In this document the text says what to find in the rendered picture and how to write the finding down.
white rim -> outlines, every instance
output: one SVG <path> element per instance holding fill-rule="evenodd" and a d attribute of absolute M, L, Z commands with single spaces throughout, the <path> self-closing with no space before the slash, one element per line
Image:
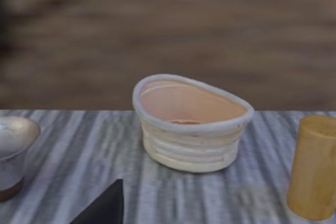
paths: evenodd
<path fill-rule="evenodd" d="M 245 114 L 236 117 L 234 119 L 230 119 L 227 121 L 220 121 L 220 122 L 213 122 L 213 123 L 204 123 L 204 124 L 192 124 L 192 125 L 186 125 L 186 124 L 174 124 L 171 122 L 167 122 L 161 119 L 158 119 L 152 115 L 150 115 L 142 106 L 140 102 L 140 92 L 142 88 L 151 81 L 157 81 L 157 80 L 175 80 L 175 81 L 181 81 L 188 84 L 193 84 L 199 87 L 202 87 L 208 91 L 211 91 L 213 93 L 217 93 L 220 95 L 223 95 L 225 97 L 228 97 L 242 106 L 244 106 L 247 111 Z M 231 94 L 225 90 L 210 86 L 206 83 L 195 81 L 186 77 L 182 76 L 176 76 L 173 74 L 155 74 L 152 76 L 148 76 L 144 79 L 142 79 L 138 84 L 135 86 L 133 91 L 133 106 L 136 111 L 136 113 L 142 117 L 144 120 L 146 120 L 148 123 L 155 125 L 159 128 L 162 128 L 163 130 L 167 131 L 173 131 L 173 132 L 179 132 L 179 133 L 190 133 L 190 134 L 196 134 L 198 132 L 214 132 L 214 131 L 222 131 L 229 127 L 235 126 L 240 123 L 247 123 L 249 122 L 254 114 L 254 108 L 245 100 L 235 96 L 234 94 Z"/>

gray wooden table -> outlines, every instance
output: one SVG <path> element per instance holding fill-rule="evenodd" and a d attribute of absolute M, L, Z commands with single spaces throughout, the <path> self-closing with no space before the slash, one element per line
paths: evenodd
<path fill-rule="evenodd" d="M 24 189 L 0 204 L 0 223 L 68 224 L 117 178 L 125 224 L 336 223 L 301 219 L 286 206 L 298 121 L 309 113 L 257 112 L 238 159 L 196 175 L 151 160 L 131 111 L 0 111 L 31 118 L 43 131 L 27 155 Z"/>

planter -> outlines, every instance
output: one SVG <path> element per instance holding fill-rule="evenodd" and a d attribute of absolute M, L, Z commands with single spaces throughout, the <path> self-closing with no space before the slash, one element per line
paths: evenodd
<path fill-rule="evenodd" d="M 40 127 L 30 119 L 0 118 L 0 201 L 22 189 L 25 156 L 39 135 Z"/>
<path fill-rule="evenodd" d="M 141 80 L 133 106 L 147 153 L 170 168 L 195 173 L 223 169 L 236 159 L 254 113 L 231 93 L 171 74 Z"/>

wooden table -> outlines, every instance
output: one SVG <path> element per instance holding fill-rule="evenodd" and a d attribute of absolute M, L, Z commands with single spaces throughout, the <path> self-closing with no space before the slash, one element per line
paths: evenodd
<path fill-rule="evenodd" d="M 27 155 L 24 189 L 0 204 L 0 223 L 68 224 L 117 178 L 125 224 L 316 223 L 285 201 L 298 121 L 309 113 L 257 112 L 238 159 L 199 175 L 151 160 L 131 111 L 0 111 L 31 118 L 43 131 Z M 336 216 L 323 222 L 330 223 Z"/>

wooden cylinder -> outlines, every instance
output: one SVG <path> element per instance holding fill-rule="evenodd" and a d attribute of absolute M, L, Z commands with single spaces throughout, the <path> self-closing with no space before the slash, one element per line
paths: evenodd
<path fill-rule="evenodd" d="M 287 205 L 310 220 L 329 219 L 336 206 L 336 118 L 301 119 Z"/>

